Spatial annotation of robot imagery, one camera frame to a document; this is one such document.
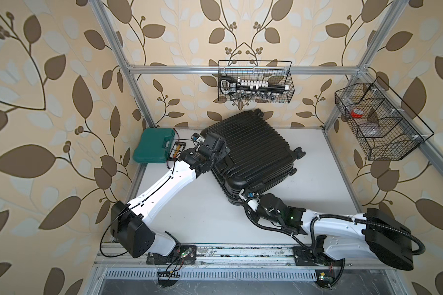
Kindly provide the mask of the black hard-shell suitcase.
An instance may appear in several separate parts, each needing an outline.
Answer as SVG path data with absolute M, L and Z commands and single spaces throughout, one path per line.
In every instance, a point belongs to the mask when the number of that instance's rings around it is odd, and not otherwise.
M 241 205 L 242 190 L 263 194 L 297 172 L 294 162 L 306 155 L 289 143 L 263 118 L 260 109 L 244 111 L 205 128 L 226 140 L 230 152 L 212 173 L 228 201 Z

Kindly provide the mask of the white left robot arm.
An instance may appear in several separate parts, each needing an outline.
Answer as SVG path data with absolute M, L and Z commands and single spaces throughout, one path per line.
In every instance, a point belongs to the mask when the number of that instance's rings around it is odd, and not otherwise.
M 147 252 L 173 255 L 178 240 L 168 232 L 152 230 L 151 223 L 180 190 L 211 171 L 230 152 L 226 140 L 216 133 L 195 133 L 191 138 L 195 147 L 184 150 L 162 178 L 135 199 L 126 204 L 119 201 L 111 208 L 108 230 L 133 258 Z

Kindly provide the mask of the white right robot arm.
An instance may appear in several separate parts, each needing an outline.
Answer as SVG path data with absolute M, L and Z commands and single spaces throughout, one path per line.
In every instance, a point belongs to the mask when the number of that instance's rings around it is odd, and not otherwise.
M 246 204 L 246 215 L 254 224 L 260 219 L 275 224 L 274 232 L 299 243 L 316 264 L 377 259 L 389 267 L 410 271 L 413 258 L 426 251 L 410 229 L 375 208 L 355 215 L 319 213 L 288 206 L 273 194 L 258 195 Z

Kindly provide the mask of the small black screwdriver bit box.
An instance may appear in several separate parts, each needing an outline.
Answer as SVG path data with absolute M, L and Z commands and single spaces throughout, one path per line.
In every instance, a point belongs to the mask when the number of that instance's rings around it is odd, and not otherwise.
M 182 152 L 186 148 L 186 143 L 183 141 L 175 141 L 173 146 L 170 149 L 170 154 L 168 157 L 168 161 L 175 162 L 178 160 L 179 156 L 182 154 Z

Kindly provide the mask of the green plastic tool case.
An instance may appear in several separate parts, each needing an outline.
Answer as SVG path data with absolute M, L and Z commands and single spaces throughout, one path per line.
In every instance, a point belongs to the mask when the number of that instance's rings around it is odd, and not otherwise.
M 136 163 L 165 163 L 170 153 L 170 143 L 175 137 L 173 129 L 146 129 L 132 156 Z

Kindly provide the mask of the socket set in basket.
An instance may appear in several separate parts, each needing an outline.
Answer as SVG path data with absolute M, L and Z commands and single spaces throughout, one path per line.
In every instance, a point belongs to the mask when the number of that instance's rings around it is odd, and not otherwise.
M 231 100 L 257 101 L 267 103 L 289 103 L 295 90 L 287 84 L 269 81 L 235 79 L 222 76 L 218 83 L 219 94 Z

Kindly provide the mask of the red item in basket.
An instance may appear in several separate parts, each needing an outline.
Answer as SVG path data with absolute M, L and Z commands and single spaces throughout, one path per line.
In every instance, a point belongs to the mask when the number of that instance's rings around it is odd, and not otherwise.
M 361 119 L 364 117 L 365 112 L 361 108 L 353 108 L 350 114 L 353 119 Z

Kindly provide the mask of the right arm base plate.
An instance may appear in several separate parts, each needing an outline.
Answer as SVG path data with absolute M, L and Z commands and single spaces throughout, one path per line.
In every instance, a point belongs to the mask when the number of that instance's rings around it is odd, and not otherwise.
M 293 247 L 292 252 L 296 266 L 318 266 L 318 267 L 339 267 L 343 264 L 343 260 L 334 260 L 327 257 L 325 254 L 314 254 L 312 251 L 307 251 L 302 247 Z

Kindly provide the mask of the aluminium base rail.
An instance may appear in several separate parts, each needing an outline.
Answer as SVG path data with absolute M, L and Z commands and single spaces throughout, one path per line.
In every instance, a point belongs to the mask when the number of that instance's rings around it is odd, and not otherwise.
M 339 267 L 296 266 L 292 248 L 280 244 L 195 244 L 198 247 L 194 265 L 171 263 L 148 265 L 147 254 L 133 258 L 115 243 L 103 246 L 94 267 L 103 269 L 109 279 L 157 279 L 174 277 L 181 281 L 308 281 L 319 275 L 336 275 Z

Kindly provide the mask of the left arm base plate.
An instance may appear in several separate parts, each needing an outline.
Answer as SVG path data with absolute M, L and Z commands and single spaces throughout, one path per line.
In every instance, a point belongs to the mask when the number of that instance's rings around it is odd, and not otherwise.
M 168 256 L 149 253 L 146 263 L 155 266 L 168 266 L 171 263 L 175 264 L 184 261 L 184 265 L 192 266 L 196 262 L 197 249 L 198 247 L 195 245 L 179 245 Z

